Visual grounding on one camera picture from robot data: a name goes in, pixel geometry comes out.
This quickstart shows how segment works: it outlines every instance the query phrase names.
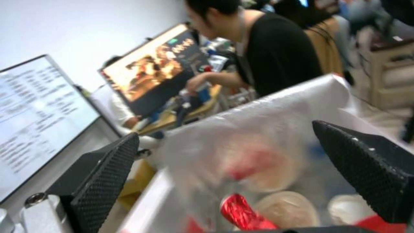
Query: cable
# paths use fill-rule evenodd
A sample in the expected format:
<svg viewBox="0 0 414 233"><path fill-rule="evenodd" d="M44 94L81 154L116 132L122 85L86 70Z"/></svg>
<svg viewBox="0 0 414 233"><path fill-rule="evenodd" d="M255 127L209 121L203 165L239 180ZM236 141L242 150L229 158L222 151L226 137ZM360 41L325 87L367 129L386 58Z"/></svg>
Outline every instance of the cable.
<svg viewBox="0 0 414 233"><path fill-rule="evenodd" d="M322 23L329 29L329 25L327 24L327 23L325 23L324 21L322 21ZM319 25L315 25L314 27L316 27L316 28L318 28L319 30L322 30L322 31L324 31L325 33L326 33L326 35L334 42L334 44L335 44L335 46L337 47L337 50L338 50L338 52L339 52L339 54L340 54L340 56L345 60L345 62L350 66L350 67L352 67L352 68L354 68L354 66L352 65L352 63L348 60L348 58L347 57L345 57L345 55L338 49L338 44L336 43L336 40L335 40L335 38L333 38L332 36L331 36L331 34L327 31L327 30L325 30L324 28L322 28L322 27L320 27Z"/></svg>
<svg viewBox="0 0 414 233"><path fill-rule="evenodd" d="M308 28L308 30L309 30L309 31L316 32L316 33L318 33L320 36L322 36L322 37L326 40L326 44L329 44L329 45L330 45L331 50L333 51L332 45L331 45L331 43L329 43L329 39L328 39L326 36L324 36L322 33L318 32L318 31L316 31L316 30L314 30L314 29L312 29L312 28ZM325 57L326 57L326 61L325 61L325 62L326 62L326 64L328 64L328 63L329 63L329 56L328 56L328 54L325 54Z"/></svg>
<svg viewBox="0 0 414 233"><path fill-rule="evenodd" d="M368 71L366 71L365 63L364 63L364 61L366 61L371 65L371 61L368 61L368 59L366 59L359 51L358 51L358 55L359 55L359 63L362 67L363 72L365 73L366 76L368 76L368 78L371 78L371 74L369 74Z"/></svg>
<svg viewBox="0 0 414 233"><path fill-rule="evenodd" d="M390 111L388 111L388 110L381 109L381 108L378 108L378 107L374 107L374 106L372 106L372 105L371 105L371 103L370 103L370 102L368 102L367 100L361 99L360 97L358 97L358 96L356 96L356 95L354 95L354 94L352 94L352 96L353 96L353 97L355 97L355 98L357 98L357 99L359 99L360 101L362 101L362 102L364 102L364 103L368 104L368 106L369 106L369 107L374 108L374 109L377 109L377 110L379 110L379 111L381 111L381 112L384 112L384 113L388 113L389 115L392 115L392 116L394 116L394 117L397 117L397 118L400 118L400 119L405 119L405 120L407 120L407 119L409 119L409 118L410 118L409 116L402 116L402 115L394 114L394 113L392 113L392 112L390 112Z"/></svg>

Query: desk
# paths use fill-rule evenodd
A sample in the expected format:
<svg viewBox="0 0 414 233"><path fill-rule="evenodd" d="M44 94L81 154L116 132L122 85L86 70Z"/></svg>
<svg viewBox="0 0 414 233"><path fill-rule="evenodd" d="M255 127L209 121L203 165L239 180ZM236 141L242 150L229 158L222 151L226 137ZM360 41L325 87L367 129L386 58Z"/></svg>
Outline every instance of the desk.
<svg viewBox="0 0 414 233"><path fill-rule="evenodd" d="M207 114L209 111L211 111L219 100L221 89L222 89L222 86L220 85L215 85L212 88L210 88L211 100L206 102L203 106L201 106L197 110L191 112L186 117L186 119L191 119L191 118L195 118L198 116L202 116L204 114ZM146 126L145 128L139 130L137 133L141 136L148 135L148 134L169 128L173 126L175 123L176 123L176 116L172 114L170 110L166 110L161 113L160 120L157 123L150 124Z"/></svg>

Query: black textured gripper pad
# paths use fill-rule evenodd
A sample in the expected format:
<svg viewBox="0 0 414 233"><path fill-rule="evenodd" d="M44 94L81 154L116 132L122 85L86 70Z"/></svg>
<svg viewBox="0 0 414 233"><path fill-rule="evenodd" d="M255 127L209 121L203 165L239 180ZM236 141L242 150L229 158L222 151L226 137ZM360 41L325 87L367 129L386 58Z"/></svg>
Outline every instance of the black textured gripper pad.
<svg viewBox="0 0 414 233"><path fill-rule="evenodd" d="M122 191L138 146L136 133L118 141L101 161L100 168L71 201L72 222L76 218L77 223L76 232L98 232Z"/></svg>
<svg viewBox="0 0 414 233"><path fill-rule="evenodd" d="M407 223L414 206L414 155L388 139L323 121L313 130L344 178L389 223Z"/></svg>

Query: white wall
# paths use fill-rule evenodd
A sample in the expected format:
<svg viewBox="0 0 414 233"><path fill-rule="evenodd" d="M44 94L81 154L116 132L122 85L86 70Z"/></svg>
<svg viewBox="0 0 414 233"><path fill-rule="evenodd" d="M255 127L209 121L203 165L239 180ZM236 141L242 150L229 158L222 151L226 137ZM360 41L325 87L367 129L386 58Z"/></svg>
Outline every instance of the white wall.
<svg viewBox="0 0 414 233"><path fill-rule="evenodd" d="M48 53L89 91L112 55L186 19L182 0L0 0L0 10L0 70Z"/></svg>

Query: black shirt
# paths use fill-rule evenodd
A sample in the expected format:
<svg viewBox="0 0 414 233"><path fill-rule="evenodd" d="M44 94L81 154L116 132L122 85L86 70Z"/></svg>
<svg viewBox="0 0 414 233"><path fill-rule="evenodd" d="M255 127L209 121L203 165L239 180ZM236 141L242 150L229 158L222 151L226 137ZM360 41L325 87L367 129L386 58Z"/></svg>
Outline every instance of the black shirt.
<svg viewBox="0 0 414 233"><path fill-rule="evenodd" d="M273 13L263 15L252 26L245 56L259 96L322 75L308 36L293 22ZM238 59L236 64L243 81L250 83Z"/></svg>

